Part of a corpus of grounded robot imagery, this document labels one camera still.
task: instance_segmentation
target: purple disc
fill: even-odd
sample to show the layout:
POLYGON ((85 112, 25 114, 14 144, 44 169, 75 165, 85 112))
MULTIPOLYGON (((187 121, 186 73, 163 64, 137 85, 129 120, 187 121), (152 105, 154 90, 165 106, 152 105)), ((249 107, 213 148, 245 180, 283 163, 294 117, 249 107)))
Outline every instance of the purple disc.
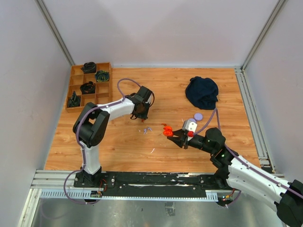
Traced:
POLYGON ((201 121, 203 119, 203 115, 200 114, 200 113, 196 113, 194 115, 194 119, 198 122, 198 121, 201 121))
POLYGON ((196 120, 194 118, 189 118, 190 121, 197 123, 196 120))

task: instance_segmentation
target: wooden tabletop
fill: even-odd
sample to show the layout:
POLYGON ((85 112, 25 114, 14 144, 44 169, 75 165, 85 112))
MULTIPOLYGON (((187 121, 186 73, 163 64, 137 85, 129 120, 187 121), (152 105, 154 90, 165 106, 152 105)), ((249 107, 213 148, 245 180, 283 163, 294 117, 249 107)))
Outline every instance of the wooden tabletop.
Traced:
MULTIPOLYGON (((212 111, 194 107, 185 97, 185 88, 192 77, 211 78, 219 88, 217 108, 221 129, 226 144, 259 166, 259 160, 245 113, 239 86, 233 69, 113 69, 113 100, 121 95, 116 83, 121 78, 132 78, 155 93, 155 103, 149 110, 148 120, 131 120, 130 115, 108 123, 99 145, 99 159, 104 171, 153 171, 153 172, 199 172, 213 173, 216 168, 209 161, 210 155, 194 148, 181 149, 166 139, 163 125, 173 130, 182 127, 182 120, 202 113, 198 122, 200 129, 212 111), (143 134, 144 128, 152 131, 143 134)), ((121 89, 125 94, 138 91, 138 86, 123 81, 121 89)), ((82 163, 80 147, 72 127, 80 113, 67 113, 64 108, 53 138, 53 144, 46 162, 46 170, 76 170, 82 163)), ((209 127, 216 126, 213 119, 209 127)))

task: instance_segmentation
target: dark blue cloth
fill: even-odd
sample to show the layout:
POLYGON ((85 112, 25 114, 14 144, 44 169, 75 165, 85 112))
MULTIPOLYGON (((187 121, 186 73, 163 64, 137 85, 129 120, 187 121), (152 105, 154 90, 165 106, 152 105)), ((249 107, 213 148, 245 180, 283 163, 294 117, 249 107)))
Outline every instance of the dark blue cloth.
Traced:
POLYGON ((218 93, 218 86, 210 78, 194 77, 190 79, 190 83, 185 89, 188 100, 202 110, 215 109, 218 93))

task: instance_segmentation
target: navy beanie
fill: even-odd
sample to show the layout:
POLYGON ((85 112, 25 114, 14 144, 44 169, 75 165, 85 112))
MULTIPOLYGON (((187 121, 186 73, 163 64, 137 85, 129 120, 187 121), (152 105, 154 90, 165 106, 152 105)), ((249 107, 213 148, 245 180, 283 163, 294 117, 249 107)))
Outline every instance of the navy beanie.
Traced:
POLYGON ((215 109, 218 93, 218 86, 210 78, 194 77, 185 89, 185 95, 192 105, 202 110, 215 109))

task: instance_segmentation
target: purple plastic piece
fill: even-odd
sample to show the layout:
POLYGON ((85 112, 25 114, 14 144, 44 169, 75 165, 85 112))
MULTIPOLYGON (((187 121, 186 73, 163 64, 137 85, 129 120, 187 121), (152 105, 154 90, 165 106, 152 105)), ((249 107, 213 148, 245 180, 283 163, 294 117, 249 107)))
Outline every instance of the purple plastic piece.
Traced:
POLYGON ((190 121, 197 123, 196 120, 194 118, 189 118, 190 121))
POLYGON ((196 113, 194 115, 194 119, 198 122, 198 121, 201 121, 203 119, 203 115, 200 114, 200 113, 196 113))

